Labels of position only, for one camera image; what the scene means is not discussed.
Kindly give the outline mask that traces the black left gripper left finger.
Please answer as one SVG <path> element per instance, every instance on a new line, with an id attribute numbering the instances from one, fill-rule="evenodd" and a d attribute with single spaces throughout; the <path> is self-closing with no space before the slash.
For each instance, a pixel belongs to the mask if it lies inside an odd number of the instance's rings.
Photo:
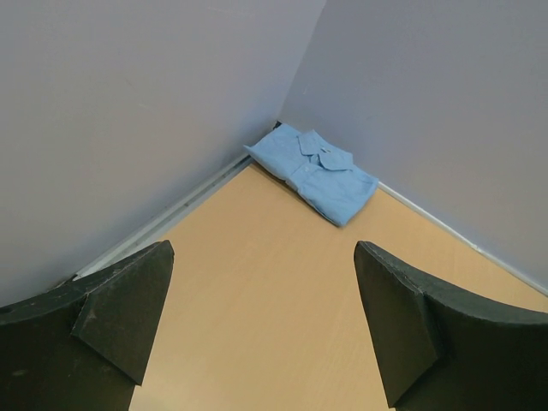
<path id="1" fill-rule="evenodd" d="M 3 410 L 127 410 L 142 385 L 175 252 L 159 241 L 1 309 Z"/>

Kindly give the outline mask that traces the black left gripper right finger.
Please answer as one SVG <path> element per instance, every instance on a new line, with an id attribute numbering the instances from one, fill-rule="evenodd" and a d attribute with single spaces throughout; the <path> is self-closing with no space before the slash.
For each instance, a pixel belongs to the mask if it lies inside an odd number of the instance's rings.
<path id="1" fill-rule="evenodd" d="M 354 267 L 388 406 L 544 410 L 547 316 L 423 272 L 369 241 Z"/>

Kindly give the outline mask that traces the light blue shirt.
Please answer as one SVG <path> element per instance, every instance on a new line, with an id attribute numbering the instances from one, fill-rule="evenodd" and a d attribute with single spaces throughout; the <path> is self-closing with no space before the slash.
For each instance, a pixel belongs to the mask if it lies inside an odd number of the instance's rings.
<path id="1" fill-rule="evenodd" d="M 315 130 L 300 132 L 283 123 L 245 150 L 337 227 L 348 224 L 378 187 L 378 179 L 357 167 L 351 153 Z"/>

